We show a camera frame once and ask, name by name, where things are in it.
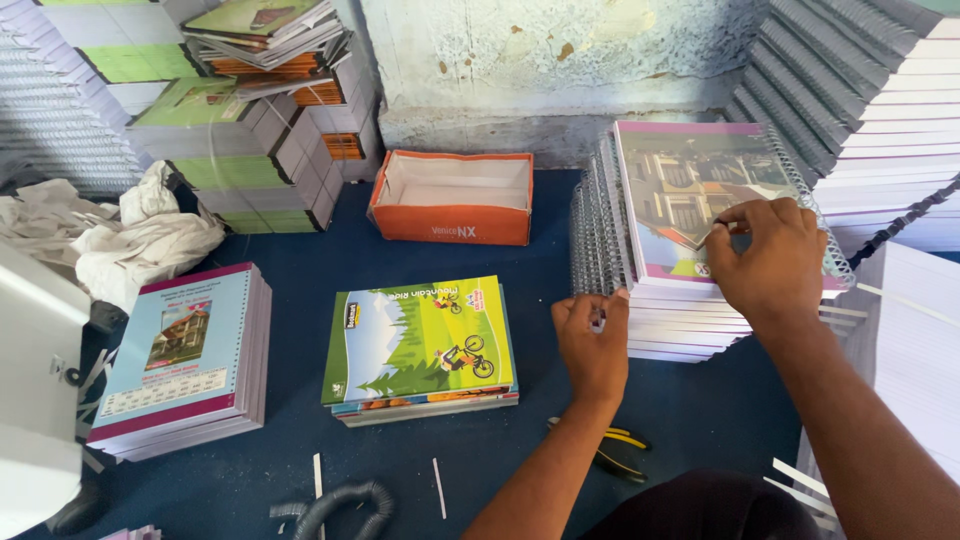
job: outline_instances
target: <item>spiral notebook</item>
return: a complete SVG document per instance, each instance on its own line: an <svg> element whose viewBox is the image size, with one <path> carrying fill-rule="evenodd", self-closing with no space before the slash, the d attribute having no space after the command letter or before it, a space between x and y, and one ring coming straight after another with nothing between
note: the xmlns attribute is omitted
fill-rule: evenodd
<svg viewBox="0 0 960 540"><path fill-rule="evenodd" d="M704 247L720 212L780 197L816 211L803 179L789 164L788 172L783 151L759 124L617 121L613 132L637 283L722 298ZM849 288L849 270L833 251L823 274L826 298Z"/></svg>

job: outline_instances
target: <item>yellow-handled pliers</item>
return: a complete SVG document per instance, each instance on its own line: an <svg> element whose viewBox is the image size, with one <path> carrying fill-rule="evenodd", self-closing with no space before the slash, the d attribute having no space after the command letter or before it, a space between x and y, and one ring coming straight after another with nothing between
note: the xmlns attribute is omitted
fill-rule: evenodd
<svg viewBox="0 0 960 540"><path fill-rule="evenodd" d="M553 428L560 418L548 418L546 425ZM650 442L636 431L610 426L604 432L593 463L616 477L636 483L647 481L647 476L637 470L641 452L651 449Z"/></svg>

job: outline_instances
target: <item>cyclist illustration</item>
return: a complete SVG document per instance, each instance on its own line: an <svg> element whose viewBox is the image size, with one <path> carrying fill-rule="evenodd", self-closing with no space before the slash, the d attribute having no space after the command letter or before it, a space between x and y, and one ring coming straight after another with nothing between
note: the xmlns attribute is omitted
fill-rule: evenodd
<svg viewBox="0 0 960 540"><path fill-rule="evenodd" d="M447 308L449 308L449 309L450 309L450 312L453 313L454 315L456 315L457 313L459 313L459 312L461 312L461 311L464 310L462 307L460 307L459 304L457 304L457 301L458 301L458 300L460 300L460 296L459 296L459 295L456 295L456 294L447 294L447 295L445 295L445 296L441 296L441 297L438 298L437 300L434 300L434 301L433 301L433 307L438 307L438 308L440 308L440 309L447 309Z"/></svg>
<svg viewBox="0 0 960 540"><path fill-rule="evenodd" d="M483 349L483 338L479 335L472 335L464 341L464 347L454 345L445 353L439 349L433 356L441 358L440 366L446 371L457 371L467 364L473 366L473 375L480 379L486 379L493 375L493 362L483 358L483 355L475 354Z"/></svg>

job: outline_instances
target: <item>hand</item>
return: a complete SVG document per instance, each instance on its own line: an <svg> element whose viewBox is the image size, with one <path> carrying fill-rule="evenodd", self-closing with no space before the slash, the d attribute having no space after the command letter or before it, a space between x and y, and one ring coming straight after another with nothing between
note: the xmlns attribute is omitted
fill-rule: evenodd
<svg viewBox="0 0 960 540"><path fill-rule="evenodd" d="M610 298L581 294L550 308L574 403L600 402L614 411L620 406L627 385L628 298L627 289L621 288ZM603 309L607 316L601 333L591 328L597 320L596 309Z"/></svg>
<svg viewBox="0 0 960 540"><path fill-rule="evenodd" d="M749 201L724 210L717 222L707 236L710 271L724 298L754 330L816 320L828 236L817 229L813 210L800 209L787 198ZM736 227L730 231L732 222ZM753 241L738 255L731 233L746 232Z"/></svg>

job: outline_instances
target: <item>person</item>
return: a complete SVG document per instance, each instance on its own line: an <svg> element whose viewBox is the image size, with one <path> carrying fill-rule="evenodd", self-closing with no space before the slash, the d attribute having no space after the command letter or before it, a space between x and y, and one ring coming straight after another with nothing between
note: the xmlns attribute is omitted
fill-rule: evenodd
<svg viewBox="0 0 960 540"><path fill-rule="evenodd" d="M746 232L752 244L738 254L731 234ZM818 318L826 246L811 210L792 199L751 201L718 216L707 238L708 264L776 365L846 534L958 538L960 488L854 372ZM561 537L623 398L628 297L620 289L609 298L580 295L552 307L572 400L464 539ZM596 309L606 312L601 333L590 329ZM694 471L626 501L586 535L621 537L812 539L819 533L799 503L767 482Z"/></svg>

